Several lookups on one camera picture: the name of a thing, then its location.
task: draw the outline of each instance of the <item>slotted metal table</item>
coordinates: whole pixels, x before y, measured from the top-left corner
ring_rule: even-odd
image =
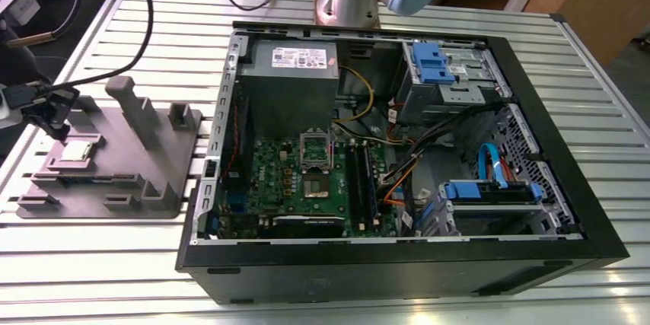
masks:
[[[254,5],[261,0],[237,0]],[[233,21],[313,23],[313,0],[278,0],[243,13],[227,0],[155,0],[155,34],[127,73],[137,94],[202,110],[197,157],[206,152]],[[145,0],[106,0],[58,82],[123,66],[138,51]],[[494,298],[219,306],[174,270],[185,210],[170,220],[23,220],[17,197],[53,140],[29,127],[0,169],[0,322],[86,323],[650,323],[650,132],[570,27],[544,14],[428,8],[384,28],[510,39],[554,122],[632,258]],[[82,87],[118,105],[105,82]],[[201,174],[190,169],[186,197]]]

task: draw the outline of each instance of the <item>cpu tray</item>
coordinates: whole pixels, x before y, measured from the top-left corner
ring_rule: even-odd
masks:
[[[19,198],[21,218],[178,216],[202,113],[187,104],[155,110],[129,77],[113,78],[106,91],[121,107],[78,99],[71,132]]]

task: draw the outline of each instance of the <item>motherboard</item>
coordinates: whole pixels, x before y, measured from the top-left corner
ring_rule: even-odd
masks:
[[[223,194],[222,238],[398,235],[396,209],[376,197],[385,147],[320,137],[255,141],[249,191]]]

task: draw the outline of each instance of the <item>open computer tower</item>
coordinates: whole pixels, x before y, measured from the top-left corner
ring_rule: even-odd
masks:
[[[625,257],[506,39],[235,23],[177,262],[219,303],[506,295]]]

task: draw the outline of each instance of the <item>green motherboard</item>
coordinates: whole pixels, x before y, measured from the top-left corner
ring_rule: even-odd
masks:
[[[305,141],[301,151],[300,140],[257,140],[254,144],[253,169],[250,188],[241,204],[241,216],[234,215],[231,231],[227,237],[257,238],[253,226],[265,217],[278,215],[302,216],[337,216],[345,219],[344,237],[392,237],[397,236],[396,216],[393,206],[384,206],[382,212],[372,220],[372,224],[361,224],[356,220],[360,216],[361,202],[353,202],[350,190],[358,187],[349,186],[350,170],[346,165],[354,149],[350,142]],[[380,144],[364,144],[364,150],[370,157],[369,167],[373,184],[377,184],[380,174],[388,171],[385,161],[385,147]],[[332,156],[330,169],[304,170],[304,159],[326,160]],[[373,205],[380,204],[373,193]]]

